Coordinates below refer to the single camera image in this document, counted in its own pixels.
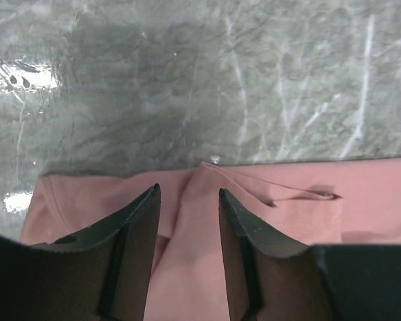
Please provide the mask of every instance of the towel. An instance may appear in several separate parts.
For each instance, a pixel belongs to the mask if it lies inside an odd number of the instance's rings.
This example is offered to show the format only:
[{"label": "towel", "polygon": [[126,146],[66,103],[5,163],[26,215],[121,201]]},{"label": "towel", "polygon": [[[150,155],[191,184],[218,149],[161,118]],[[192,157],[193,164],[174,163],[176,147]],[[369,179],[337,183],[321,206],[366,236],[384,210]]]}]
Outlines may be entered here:
[{"label": "towel", "polygon": [[21,234],[52,243],[124,207],[154,183],[162,204],[146,321],[227,321],[219,189],[306,244],[401,243],[401,158],[218,167],[117,177],[41,177]]}]

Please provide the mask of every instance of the pink cloth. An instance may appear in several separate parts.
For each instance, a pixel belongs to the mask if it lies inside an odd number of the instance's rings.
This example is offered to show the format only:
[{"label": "pink cloth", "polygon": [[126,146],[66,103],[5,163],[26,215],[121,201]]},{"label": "pink cloth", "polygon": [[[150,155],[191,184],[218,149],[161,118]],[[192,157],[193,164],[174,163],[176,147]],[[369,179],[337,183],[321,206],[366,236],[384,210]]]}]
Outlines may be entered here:
[{"label": "pink cloth", "polygon": [[154,183],[162,205],[146,321],[229,319],[220,188],[307,244],[401,243],[401,158],[230,168],[204,163],[130,179],[42,177],[21,241],[51,243],[119,210]]}]

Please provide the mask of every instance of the black plastic part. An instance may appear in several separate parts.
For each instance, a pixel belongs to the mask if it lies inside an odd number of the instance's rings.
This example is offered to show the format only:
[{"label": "black plastic part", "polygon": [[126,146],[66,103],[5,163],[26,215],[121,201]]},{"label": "black plastic part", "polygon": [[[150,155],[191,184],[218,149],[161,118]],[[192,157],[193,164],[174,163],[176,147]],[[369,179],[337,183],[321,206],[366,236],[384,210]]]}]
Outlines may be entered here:
[{"label": "black plastic part", "polygon": [[141,321],[159,214],[156,185],[52,244],[0,236],[0,321]]},{"label": "black plastic part", "polygon": [[219,219],[231,321],[401,320],[401,245],[309,247],[227,190]]}]

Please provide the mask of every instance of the table surface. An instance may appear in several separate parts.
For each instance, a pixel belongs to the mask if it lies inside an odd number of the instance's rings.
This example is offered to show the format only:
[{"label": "table surface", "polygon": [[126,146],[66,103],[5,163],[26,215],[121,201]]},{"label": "table surface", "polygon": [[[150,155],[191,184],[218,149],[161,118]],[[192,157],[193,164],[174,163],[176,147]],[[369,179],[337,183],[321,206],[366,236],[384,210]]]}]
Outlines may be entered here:
[{"label": "table surface", "polygon": [[0,0],[0,233],[39,175],[401,155],[401,0]]}]

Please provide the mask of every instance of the cloth fold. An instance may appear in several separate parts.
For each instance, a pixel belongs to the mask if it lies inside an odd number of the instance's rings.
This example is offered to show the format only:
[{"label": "cloth fold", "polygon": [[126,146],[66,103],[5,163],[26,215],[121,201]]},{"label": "cloth fold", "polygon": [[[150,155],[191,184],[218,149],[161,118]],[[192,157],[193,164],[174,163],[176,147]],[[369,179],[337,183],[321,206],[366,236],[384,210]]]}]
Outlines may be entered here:
[{"label": "cloth fold", "polygon": [[134,200],[154,183],[162,204],[147,321],[228,320],[219,189],[306,244],[401,243],[401,158],[149,172],[129,179],[38,180],[21,241],[51,243]]}]

